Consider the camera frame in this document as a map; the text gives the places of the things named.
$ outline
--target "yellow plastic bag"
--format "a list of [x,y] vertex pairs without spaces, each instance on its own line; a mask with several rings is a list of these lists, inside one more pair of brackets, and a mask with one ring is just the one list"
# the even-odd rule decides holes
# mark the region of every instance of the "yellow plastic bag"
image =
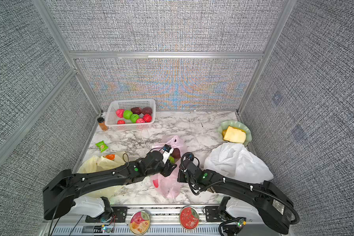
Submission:
[[[110,170],[113,168],[120,167],[124,165],[125,162],[122,158],[124,152],[115,153],[114,160],[109,160],[104,157],[93,156],[89,160],[86,160],[77,171],[80,174],[99,172],[103,170]],[[115,192],[122,188],[122,185],[119,186],[111,186],[103,189],[99,189],[90,193],[85,194],[85,196],[90,196],[94,198],[107,197],[110,199]]]

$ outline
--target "spice bottle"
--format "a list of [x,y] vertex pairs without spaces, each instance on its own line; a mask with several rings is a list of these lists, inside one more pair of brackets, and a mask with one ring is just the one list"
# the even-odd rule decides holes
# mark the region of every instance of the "spice bottle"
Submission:
[[109,128],[105,125],[105,119],[104,119],[104,117],[99,117],[99,118],[97,118],[97,121],[98,121],[98,123],[99,123],[99,126],[100,126],[100,128],[101,128],[101,130],[102,131],[106,131],[106,130],[108,130]]

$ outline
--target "white plastic bag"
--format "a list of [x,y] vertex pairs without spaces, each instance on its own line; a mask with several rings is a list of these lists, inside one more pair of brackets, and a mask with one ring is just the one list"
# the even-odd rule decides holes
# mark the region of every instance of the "white plastic bag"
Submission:
[[[169,136],[163,137],[161,139],[162,143],[155,144],[152,148],[162,148],[164,144],[170,145],[172,148],[178,148],[180,150],[181,155],[186,153],[186,146],[184,141],[180,139],[179,136]],[[165,198],[176,198],[180,194],[181,183],[177,182],[178,172],[180,165],[180,159],[176,161],[177,167],[173,170],[173,172],[168,176],[164,177],[161,174],[155,174],[151,176],[151,183],[155,186],[157,192],[159,192]]]
[[[120,167],[124,165],[125,162],[122,158],[121,153],[116,153],[114,160],[109,160],[104,157],[93,156],[90,159],[86,160],[77,171],[80,174],[99,172],[103,170],[110,170],[113,168]],[[85,194],[84,196],[89,196],[93,198],[107,197],[110,199],[116,191],[122,188],[122,185],[111,186],[107,188],[102,188],[96,191]]]
[[247,183],[262,183],[274,178],[267,165],[243,144],[223,143],[211,151],[204,167]]

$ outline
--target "purple fruit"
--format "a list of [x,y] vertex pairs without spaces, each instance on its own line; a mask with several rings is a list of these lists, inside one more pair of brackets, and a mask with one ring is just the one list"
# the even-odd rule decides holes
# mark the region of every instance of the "purple fruit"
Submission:
[[171,156],[175,159],[181,158],[180,150],[178,148],[173,149]]
[[132,113],[140,115],[142,113],[142,109],[140,107],[131,108]]
[[144,107],[142,113],[143,113],[143,115],[145,115],[145,114],[151,115],[152,114],[152,108],[151,107]]

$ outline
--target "white plastic basket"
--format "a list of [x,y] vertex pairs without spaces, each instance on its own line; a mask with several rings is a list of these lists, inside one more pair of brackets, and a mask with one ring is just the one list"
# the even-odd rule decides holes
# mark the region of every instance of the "white plastic basket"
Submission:
[[[126,120],[125,118],[119,118],[115,111],[118,109],[131,110],[134,107],[151,107],[152,108],[152,120],[149,123],[135,123],[133,124],[131,120]],[[108,113],[105,118],[105,125],[111,127],[113,130],[142,130],[147,129],[152,126],[155,122],[156,115],[156,102],[153,99],[134,99],[134,100],[118,100],[112,101],[110,103]],[[124,120],[126,124],[117,125],[118,120]]]

